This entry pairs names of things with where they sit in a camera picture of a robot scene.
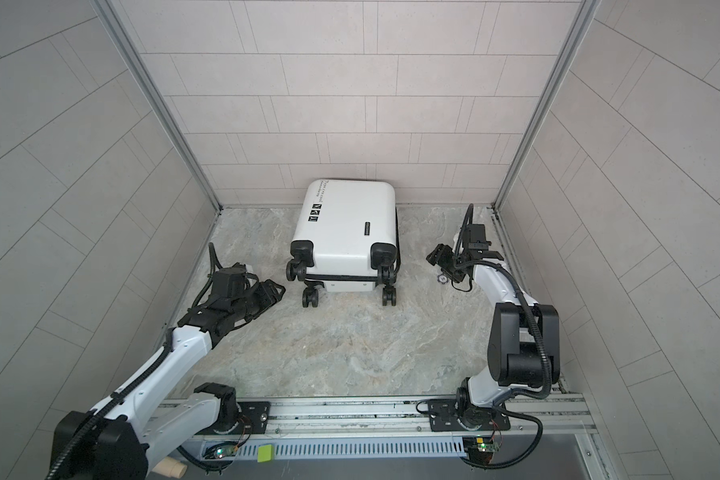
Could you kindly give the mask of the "black and white suitcase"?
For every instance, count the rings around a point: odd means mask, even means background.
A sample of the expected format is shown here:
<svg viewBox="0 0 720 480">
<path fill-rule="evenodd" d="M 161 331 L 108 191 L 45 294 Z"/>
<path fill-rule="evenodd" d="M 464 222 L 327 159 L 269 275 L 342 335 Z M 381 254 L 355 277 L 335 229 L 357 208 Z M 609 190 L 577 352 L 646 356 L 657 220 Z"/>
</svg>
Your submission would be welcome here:
<svg viewBox="0 0 720 480">
<path fill-rule="evenodd" d="M 401 266 L 395 190 L 387 182 L 317 179 L 307 188 L 290 243 L 286 278 L 305 285 L 302 306 L 327 292 L 382 288 L 382 304 L 397 304 Z"/>
</svg>

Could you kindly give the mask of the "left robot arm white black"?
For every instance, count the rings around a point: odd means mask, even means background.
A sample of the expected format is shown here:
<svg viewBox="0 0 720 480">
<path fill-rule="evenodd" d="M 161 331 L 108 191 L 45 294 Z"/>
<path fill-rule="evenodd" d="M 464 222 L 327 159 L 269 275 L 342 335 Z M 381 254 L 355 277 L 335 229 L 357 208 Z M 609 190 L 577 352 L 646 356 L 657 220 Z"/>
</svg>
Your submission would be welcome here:
<svg viewBox="0 0 720 480">
<path fill-rule="evenodd" d="M 284 286 L 260 280 L 236 263 L 212 265 L 208 280 L 160 349 L 123 385 L 86 412 L 72 411 L 56 426 L 50 479 L 143 479 L 196 433 L 242 427 L 233 387 L 201 385 L 172 413 L 150 419 L 199 360 L 229 333 L 280 302 Z"/>
</svg>

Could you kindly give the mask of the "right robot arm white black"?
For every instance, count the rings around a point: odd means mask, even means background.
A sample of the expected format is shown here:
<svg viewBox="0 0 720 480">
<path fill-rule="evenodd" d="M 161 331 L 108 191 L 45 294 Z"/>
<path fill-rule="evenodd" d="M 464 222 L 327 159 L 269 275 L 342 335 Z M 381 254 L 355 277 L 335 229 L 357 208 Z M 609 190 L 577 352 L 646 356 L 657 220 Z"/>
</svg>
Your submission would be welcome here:
<svg viewBox="0 0 720 480">
<path fill-rule="evenodd" d="M 457 389 L 459 422 L 477 429 L 510 399 L 546 399 L 560 374 L 557 310 L 526 294 L 504 257 L 491 248 L 485 226 L 468 219 L 455 245 L 437 245 L 427 261 L 447 280 L 478 286 L 494 303 L 487 366 Z"/>
</svg>

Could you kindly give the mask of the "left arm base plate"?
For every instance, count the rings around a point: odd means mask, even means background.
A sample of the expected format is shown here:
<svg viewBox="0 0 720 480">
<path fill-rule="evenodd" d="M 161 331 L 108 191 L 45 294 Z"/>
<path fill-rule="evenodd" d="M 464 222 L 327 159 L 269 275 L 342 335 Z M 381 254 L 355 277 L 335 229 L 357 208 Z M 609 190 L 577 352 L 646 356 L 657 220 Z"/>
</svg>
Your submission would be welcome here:
<svg viewBox="0 0 720 480">
<path fill-rule="evenodd" d="M 209 429 L 217 435 L 264 434 L 270 410 L 268 401 L 222 403 L 217 420 Z"/>
</svg>

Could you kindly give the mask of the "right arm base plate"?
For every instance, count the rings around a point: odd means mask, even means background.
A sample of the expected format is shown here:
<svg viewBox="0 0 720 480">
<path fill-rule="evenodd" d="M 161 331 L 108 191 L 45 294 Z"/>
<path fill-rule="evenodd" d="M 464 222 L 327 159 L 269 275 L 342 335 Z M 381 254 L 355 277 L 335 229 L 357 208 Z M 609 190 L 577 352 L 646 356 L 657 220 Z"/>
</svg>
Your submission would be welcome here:
<svg viewBox="0 0 720 480">
<path fill-rule="evenodd" d="M 508 417 L 493 410 L 469 408 L 463 415 L 457 411 L 455 397 L 423 401 L 425 415 L 432 432 L 504 432 L 511 429 Z"/>
</svg>

